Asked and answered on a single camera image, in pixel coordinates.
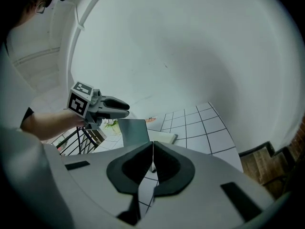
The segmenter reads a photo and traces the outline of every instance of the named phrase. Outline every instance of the white wall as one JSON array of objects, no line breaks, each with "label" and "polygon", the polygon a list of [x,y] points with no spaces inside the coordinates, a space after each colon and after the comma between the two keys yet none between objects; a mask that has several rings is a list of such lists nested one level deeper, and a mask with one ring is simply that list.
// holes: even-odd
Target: white wall
[{"label": "white wall", "polygon": [[239,152],[294,135],[304,48],[275,0],[99,0],[82,22],[67,38],[73,78],[137,117],[211,101]]},{"label": "white wall", "polygon": [[63,86],[64,98],[68,98],[69,90],[74,84],[74,79],[71,75],[71,62],[75,45],[81,32],[77,25],[83,26],[97,1],[98,0],[72,0],[77,8],[77,18],[75,17],[75,7],[72,7],[70,13],[67,15],[58,58],[60,83]]}]

